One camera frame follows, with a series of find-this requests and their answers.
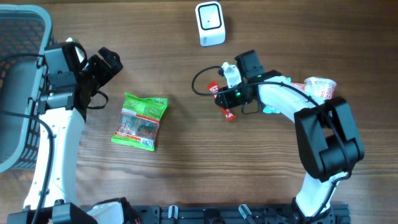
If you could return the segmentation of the red tissue pack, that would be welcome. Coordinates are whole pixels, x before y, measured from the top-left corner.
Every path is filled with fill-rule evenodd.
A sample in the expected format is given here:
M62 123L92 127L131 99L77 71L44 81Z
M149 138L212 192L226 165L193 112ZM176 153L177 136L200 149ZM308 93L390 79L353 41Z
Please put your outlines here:
M292 84L301 90L305 89L305 84L303 83L292 83Z

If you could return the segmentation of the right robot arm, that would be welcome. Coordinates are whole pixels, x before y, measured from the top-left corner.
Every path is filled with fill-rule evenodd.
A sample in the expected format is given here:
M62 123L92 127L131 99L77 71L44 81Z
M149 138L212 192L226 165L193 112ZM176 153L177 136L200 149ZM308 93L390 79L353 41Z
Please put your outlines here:
M257 53L250 50L225 62L218 73L227 86L215 103L230 109L253 100L280 111L295 125L298 154L306 171L294 205L302 221L321 219L330 210L337 185L351 177L364 157L364 147L348 102L341 97L329 100L292 84L276 70L265 71Z

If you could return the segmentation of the green candy bag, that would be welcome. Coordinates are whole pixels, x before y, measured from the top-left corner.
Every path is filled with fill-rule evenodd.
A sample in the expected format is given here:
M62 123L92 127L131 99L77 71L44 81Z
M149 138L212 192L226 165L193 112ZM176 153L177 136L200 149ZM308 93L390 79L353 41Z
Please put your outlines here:
M125 93L118 128L111 142L155 151L160 120L167 106L167 98L139 98Z

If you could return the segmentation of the red chocolate bar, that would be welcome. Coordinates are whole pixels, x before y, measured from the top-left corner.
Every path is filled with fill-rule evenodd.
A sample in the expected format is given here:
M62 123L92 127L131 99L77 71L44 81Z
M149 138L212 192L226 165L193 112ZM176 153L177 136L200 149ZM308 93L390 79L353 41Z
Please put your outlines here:
M212 93L217 93L218 90L220 89L217 81L213 81L213 82L209 83L207 85L207 87L208 87L209 91L212 92ZM225 116L227 121L233 121L233 120L236 119L236 115L233 114L233 112L231 110L224 109L222 107L220 107L220 109L223 112L223 114L224 114L224 116Z

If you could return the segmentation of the instant noodle cup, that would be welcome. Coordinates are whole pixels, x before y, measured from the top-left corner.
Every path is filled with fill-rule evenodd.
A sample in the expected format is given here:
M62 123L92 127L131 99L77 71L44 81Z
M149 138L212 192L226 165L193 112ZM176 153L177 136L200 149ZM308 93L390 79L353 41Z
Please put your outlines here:
M304 80L305 91L325 99L332 99L336 82L322 77L309 77Z

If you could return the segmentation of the teal snack packet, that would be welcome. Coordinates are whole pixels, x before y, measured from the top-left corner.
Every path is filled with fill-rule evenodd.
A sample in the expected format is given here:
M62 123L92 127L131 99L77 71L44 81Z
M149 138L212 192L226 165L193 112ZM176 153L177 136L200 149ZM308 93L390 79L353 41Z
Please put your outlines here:
M267 80L267 81L277 82L280 80L273 79L273 80ZM291 78L287 77L287 78L285 78L285 81L291 82ZM265 113L265 114L271 114L271 113L279 114L280 113L280 111L277 110L276 108L274 108L273 106L265 104L265 103L262 103L262 104L264 104L263 113Z

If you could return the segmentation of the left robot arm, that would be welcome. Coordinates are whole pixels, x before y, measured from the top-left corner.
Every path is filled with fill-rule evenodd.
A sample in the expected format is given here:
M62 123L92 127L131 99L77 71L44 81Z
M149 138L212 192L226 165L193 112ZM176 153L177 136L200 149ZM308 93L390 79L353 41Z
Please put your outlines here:
M44 90L35 102L38 115L23 118L40 125L34 178L23 210L8 223L47 223L65 217L95 219L78 207L76 164L78 146L91 98L122 69L116 52L106 47L88 57L78 42L61 42L44 49Z

